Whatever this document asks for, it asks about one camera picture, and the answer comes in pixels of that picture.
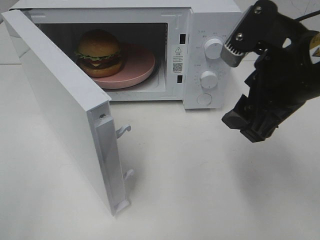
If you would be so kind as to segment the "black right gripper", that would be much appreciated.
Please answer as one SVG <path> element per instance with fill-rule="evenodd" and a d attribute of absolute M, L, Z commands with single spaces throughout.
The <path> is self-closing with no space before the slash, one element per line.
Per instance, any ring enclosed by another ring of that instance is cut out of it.
<path fill-rule="evenodd" d="M 271 0 L 248 7 L 228 35 L 220 56 L 232 68 L 261 49 L 242 95 L 222 117 L 252 143 L 263 142 L 306 101 L 320 95 L 320 33 L 278 13 Z"/>

